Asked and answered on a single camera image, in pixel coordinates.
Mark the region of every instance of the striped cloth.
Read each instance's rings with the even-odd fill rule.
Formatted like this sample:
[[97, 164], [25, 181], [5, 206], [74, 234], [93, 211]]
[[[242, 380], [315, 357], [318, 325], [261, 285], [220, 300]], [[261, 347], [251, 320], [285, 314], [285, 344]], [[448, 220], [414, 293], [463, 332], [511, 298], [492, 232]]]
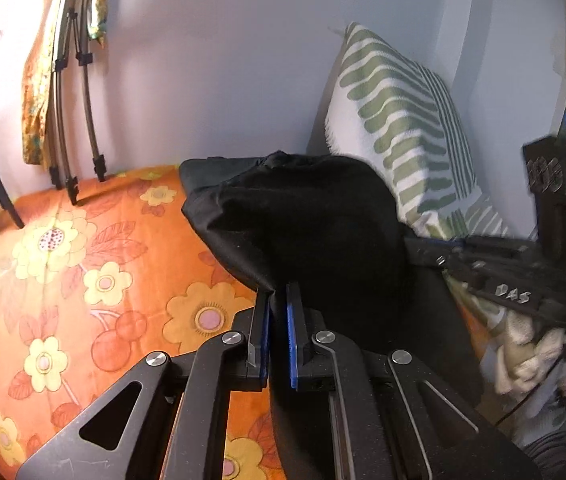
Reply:
[[330, 151], [374, 167], [421, 236], [505, 235], [442, 79], [358, 23], [345, 42], [325, 123]]

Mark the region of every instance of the yellow patterned curtain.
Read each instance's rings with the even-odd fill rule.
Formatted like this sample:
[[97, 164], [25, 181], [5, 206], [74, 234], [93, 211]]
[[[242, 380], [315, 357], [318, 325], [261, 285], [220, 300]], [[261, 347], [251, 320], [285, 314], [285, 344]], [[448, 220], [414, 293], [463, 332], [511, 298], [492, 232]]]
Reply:
[[45, 147], [45, 121], [50, 96], [54, 34], [60, 0], [45, 0], [44, 11], [23, 70], [22, 135], [26, 164], [48, 165]]

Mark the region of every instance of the striped pillow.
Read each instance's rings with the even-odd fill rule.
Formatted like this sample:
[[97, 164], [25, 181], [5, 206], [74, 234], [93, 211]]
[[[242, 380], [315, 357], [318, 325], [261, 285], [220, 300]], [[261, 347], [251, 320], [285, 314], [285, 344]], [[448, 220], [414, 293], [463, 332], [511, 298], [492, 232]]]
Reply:
[[345, 42], [325, 121], [330, 152], [374, 167], [421, 236], [505, 235], [442, 79], [358, 23]]

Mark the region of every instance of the black garment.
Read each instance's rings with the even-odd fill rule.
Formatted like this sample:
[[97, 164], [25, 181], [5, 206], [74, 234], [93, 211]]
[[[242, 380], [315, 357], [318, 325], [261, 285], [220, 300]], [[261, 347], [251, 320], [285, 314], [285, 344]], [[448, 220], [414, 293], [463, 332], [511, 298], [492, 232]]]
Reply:
[[[405, 348], [478, 404], [482, 377], [458, 308], [439, 272], [407, 263], [402, 239], [411, 232], [364, 162], [273, 153], [195, 189], [182, 210], [250, 288], [280, 292], [298, 281], [304, 306], [320, 310], [330, 330], [378, 353]], [[330, 478], [329, 418], [316, 411], [326, 401], [290, 388], [284, 306], [278, 294], [270, 385], [279, 454], [290, 478]]]

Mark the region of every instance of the orange floral bedsheet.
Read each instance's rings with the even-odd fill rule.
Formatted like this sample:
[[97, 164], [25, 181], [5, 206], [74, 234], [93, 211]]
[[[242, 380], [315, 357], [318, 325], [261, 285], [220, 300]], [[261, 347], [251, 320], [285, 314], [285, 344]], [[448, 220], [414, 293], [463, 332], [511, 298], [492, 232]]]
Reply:
[[[190, 352], [229, 329], [254, 293], [180, 212], [174, 166], [48, 190], [0, 211], [0, 473], [21, 463], [153, 350]], [[224, 479], [284, 480], [269, 397], [235, 393]]]

